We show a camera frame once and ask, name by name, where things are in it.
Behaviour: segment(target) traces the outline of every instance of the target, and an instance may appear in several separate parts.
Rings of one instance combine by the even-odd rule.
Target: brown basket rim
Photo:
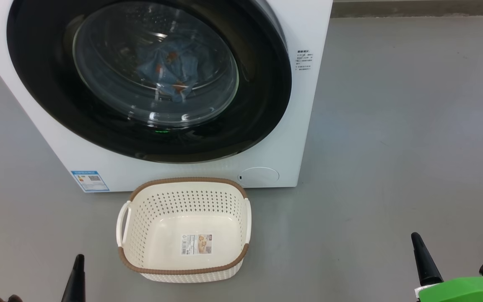
[[[163,180],[152,180],[150,182],[144,183],[140,185],[135,191],[130,194],[130,202],[134,200],[134,198],[139,194],[146,187],[150,187],[151,185],[157,184],[166,184],[166,183],[181,183],[181,182],[211,182],[211,183],[224,183],[230,184],[236,189],[238,189],[243,196],[243,198],[247,198],[247,193],[241,185],[232,180],[226,180],[224,178],[213,178],[213,177],[180,177],[180,178],[165,178]],[[124,248],[119,247],[119,257],[120,260],[124,263],[124,265],[132,271],[136,271],[138,273],[149,273],[153,275],[195,275],[198,273],[216,273],[218,271],[228,270],[236,266],[240,261],[243,260],[245,254],[247,254],[247,250],[249,249],[249,243],[245,243],[241,253],[238,255],[234,261],[226,264],[224,266],[215,266],[213,268],[205,268],[205,269],[192,269],[192,270],[157,270],[157,269],[145,269],[139,268],[133,264],[131,264],[126,258],[124,254]]]

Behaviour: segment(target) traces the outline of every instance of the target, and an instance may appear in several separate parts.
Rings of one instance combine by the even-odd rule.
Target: white handle
[[[130,214],[132,213],[132,209],[129,209],[130,212],[128,213],[128,217],[126,218],[126,227],[124,228],[124,235],[121,235],[122,233],[122,221],[124,220],[124,214],[126,214],[126,210],[128,210],[128,207],[130,206],[131,201],[127,201],[124,205],[122,205],[122,208],[120,209],[119,212],[119,218],[117,218],[117,245],[119,247],[122,247],[122,244],[126,241],[126,234],[128,233],[128,225],[130,223]]]
[[[245,206],[247,208],[247,233],[245,235],[245,243],[249,243],[251,241],[251,223],[252,223],[252,214],[251,214],[251,203],[249,199],[245,199]]]

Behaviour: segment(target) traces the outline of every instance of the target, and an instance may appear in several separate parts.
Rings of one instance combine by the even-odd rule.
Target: white washing machine
[[[332,0],[0,0],[0,76],[86,192],[294,187]]]

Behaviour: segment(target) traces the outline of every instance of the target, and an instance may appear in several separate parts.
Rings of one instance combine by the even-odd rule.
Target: gray floor
[[[299,186],[250,190],[236,277],[153,283],[117,256],[127,193],[86,195],[0,80],[0,296],[90,302],[413,301],[410,233],[446,279],[483,263],[483,17],[335,19]]]

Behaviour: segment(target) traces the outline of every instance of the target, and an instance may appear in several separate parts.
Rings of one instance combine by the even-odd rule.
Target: white plastic basket
[[[117,220],[122,262],[153,281],[228,279],[240,269],[250,239],[247,195],[239,184],[221,178],[143,184],[122,206]]]

